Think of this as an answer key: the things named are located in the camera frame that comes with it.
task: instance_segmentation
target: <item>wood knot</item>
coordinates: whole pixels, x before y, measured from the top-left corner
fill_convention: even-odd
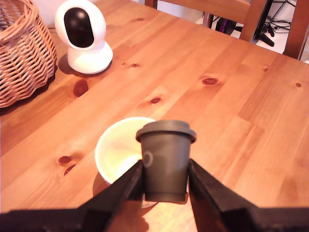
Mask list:
[[[74,165],[71,165],[70,167],[68,167],[66,170],[65,170],[65,172],[64,172],[64,176],[66,175],[66,174],[68,174],[69,173],[69,171],[71,171],[72,170],[72,168],[74,168],[75,167],[75,165],[76,164],[74,164]]]
[[[80,97],[84,93],[86,93],[89,90],[88,84],[85,80],[79,80],[75,83],[73,88],[73,94],[75,97]]]
[[[70,163],[71,162],[71,158],[69,156],[62,156],[58,159],[58,164],[63,166],[67,163]]]
[[[156,104],[156,103],[158,103],[159,101],[161,101],[161,98],[153,98],[153,99],[150,100],[150,103],[151,103],[151,104]]]
[[[202,84],[205,85],[205,86],[213,86],[213,85],[216,85],[218,83],[219,83],[218,79],[212,78],[212,77],[205,78],[205,79],[202,80]]]

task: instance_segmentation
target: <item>wooden table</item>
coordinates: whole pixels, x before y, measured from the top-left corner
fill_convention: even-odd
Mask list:
[[[129,0],[97,3],[114,57],[95,75],[57,50],[55,78],[1,109],[1,211],[76,207],[103,189],[99,137],[130,116],[179,119],[191,157],[258,206],[309,206],[309,65]],[[190,200],[140,231],[195,231]]]

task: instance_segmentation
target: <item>dark gray cup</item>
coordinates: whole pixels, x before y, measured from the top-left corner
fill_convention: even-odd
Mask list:
[[[140,129],[146,201],[184,202],[191,143],[196,133],[177,120],[151,122]]]

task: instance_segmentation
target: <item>chair leg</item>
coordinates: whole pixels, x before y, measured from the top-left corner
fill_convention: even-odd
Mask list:
[[[213,14],[204,13],[203,25],[211,28],[213,21]]]
[[[291,29],[288,35],[285,55],[300,59],[309,34],[309,1],[298,0],[294,11]]]

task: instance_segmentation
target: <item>woven basket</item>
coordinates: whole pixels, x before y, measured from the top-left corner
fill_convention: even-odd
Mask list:
[[[56,49],[32,0],[0,3],[0,108],[28,98],[53,76]]]

